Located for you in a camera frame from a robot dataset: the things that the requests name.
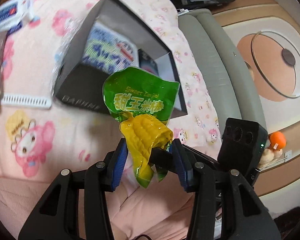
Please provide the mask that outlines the green corn candy packet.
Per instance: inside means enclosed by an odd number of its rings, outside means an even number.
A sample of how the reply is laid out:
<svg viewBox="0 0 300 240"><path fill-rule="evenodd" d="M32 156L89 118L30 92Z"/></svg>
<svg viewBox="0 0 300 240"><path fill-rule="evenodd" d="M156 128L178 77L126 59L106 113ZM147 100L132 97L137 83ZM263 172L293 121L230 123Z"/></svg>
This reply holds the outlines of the green corn candy packet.
<svg viewBox="0 0 300 240"><path fill-rule="evenodd" d="M111 74L104 82L103 100L110 115L119 122L133 172L147 188L154 171L150 163L154 148L166 150L173 132L167 123L174 109L179 83L166 81L145 70L128 67Z"/></svg>

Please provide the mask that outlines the white smart watch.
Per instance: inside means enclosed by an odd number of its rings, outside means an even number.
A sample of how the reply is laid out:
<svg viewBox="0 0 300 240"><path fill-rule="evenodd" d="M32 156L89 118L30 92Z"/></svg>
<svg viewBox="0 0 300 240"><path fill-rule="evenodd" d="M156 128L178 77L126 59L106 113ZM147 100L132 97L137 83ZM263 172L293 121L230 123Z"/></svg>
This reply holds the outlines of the white smart watch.
<svg viewBox="0 0 300 240"><path fill-rule="evenodd" d="M50 109L52 106L52 100L51 98L42 96L5 93L0 96L0 106Z"/></svg>

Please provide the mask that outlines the orange plush toy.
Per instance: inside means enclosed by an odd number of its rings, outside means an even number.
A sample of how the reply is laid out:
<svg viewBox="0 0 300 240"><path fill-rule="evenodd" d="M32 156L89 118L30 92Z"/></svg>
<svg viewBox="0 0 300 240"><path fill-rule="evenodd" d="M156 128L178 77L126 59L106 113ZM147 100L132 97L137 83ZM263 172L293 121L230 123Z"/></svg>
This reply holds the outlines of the orange plush toy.
<svg viewBox="0 0 300 240"><path fill-rule="evenodd" d="M279 131L270 134L269 142L269 146L262 153L258 164L259 168L275 163L282 156L287 143L285 135Z"/></svg>

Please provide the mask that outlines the grey padded headboard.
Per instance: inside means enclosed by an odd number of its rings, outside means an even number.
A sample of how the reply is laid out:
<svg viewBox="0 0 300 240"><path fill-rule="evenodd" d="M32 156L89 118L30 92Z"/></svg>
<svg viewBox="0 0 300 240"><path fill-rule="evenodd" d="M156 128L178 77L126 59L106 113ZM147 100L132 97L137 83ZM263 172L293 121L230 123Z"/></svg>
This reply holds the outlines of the grey padded headboard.
<svg viewBox="0 0 300 240"><path fill-rule="evenodd" d="M207 95L196 109L204 111L202 120L212 121L220 131L227 118L258 122L266 127L260 97L253 78L238 49L207 9L179 16L179 29L189 43Z"/></svg>

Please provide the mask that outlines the pink cartoon bed blanket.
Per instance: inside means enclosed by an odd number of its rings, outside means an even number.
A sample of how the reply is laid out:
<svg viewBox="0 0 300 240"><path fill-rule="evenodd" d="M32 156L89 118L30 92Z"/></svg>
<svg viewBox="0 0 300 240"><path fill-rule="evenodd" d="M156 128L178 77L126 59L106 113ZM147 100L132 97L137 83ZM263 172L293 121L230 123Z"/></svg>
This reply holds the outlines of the pink cartoon bed blanket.
<svg viewBox="0 0 300 240"><path fill-rule="evenodd" d="M4 90L13 95L51 95L59 47L71 23L84 18L99 0L34 0L38 21L6 42ZM168 123L181 142L216 158L221 133L216 110L199 64L178 27L170 0L122 0L173 53L187 115ZM121 139L111 116L55 103L49 110L2 107L0 110L0 220L17 237L48 185L62 169L84 170L102 160ZM152 239L187 235L194 197L177 175L154 178L147 188L136 182L127 163L121 183L107 195L114 233L121 239L146 234Z"/></svg>

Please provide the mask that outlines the round ceiling lamp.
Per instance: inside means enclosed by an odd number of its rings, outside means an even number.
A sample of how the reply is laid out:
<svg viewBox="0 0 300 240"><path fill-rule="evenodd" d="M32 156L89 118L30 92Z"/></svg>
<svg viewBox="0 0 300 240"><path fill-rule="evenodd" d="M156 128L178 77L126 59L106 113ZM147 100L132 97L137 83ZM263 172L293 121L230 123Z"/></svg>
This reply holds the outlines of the round ceiling lamp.
<svg viewBox="0 0 300 240"><path fill-rule="evenodd" d="M283 35L259 31L250 43L254 65L265 83L286 99L300 97L300 53Z"/></svg>

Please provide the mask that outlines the black Daphne shoe box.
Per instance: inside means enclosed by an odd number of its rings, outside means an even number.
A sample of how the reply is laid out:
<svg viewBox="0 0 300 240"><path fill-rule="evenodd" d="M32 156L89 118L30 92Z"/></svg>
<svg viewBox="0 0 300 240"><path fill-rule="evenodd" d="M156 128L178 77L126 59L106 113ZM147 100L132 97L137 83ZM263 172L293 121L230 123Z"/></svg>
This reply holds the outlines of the black Daphne shoe box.
<svg viewBox="0 0 300 240"><path fill-rule="evenodd" d="M121 0L100 0L64 38L53 97L66 105L108 113L102 86L108 76L139 67L179 82L172 52Z"/></svg>

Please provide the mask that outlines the bubble wrap sheet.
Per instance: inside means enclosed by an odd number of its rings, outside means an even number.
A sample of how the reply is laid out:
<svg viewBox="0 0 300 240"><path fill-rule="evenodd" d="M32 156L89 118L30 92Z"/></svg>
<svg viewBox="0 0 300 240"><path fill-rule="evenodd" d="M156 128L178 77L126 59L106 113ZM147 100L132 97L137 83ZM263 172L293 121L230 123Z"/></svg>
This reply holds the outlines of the bubble wrap sheet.
<svg viewBox="0 0 300 240"><path fill-rule="evenodd" d="M54 93L55 93L56 81L57 81L57 78L59 76L59 72L61 70L64 57L65 57L66 52L68 51L68 48L70 46L71 40L72 40L72 36L62 37L61 44L57 48L56 53L54 55L55 65L54 65L53 70L52 70L52 77L51 77L51 82L50 82L51 96L53 96Z"/></svg>

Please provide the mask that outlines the alcohol wipes pack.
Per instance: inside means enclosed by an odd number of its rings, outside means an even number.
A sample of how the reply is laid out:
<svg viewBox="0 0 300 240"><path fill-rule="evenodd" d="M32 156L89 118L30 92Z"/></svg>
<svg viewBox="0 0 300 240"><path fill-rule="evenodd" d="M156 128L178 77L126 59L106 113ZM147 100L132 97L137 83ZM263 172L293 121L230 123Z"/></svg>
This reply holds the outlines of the alcohol wipes pack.
<svg viewBox="0 0 300 240"><path fill-rule="evenodd" d="M36 22L34 0L9 0L0 5L0 32L15 33L24 24Z"/></svg>

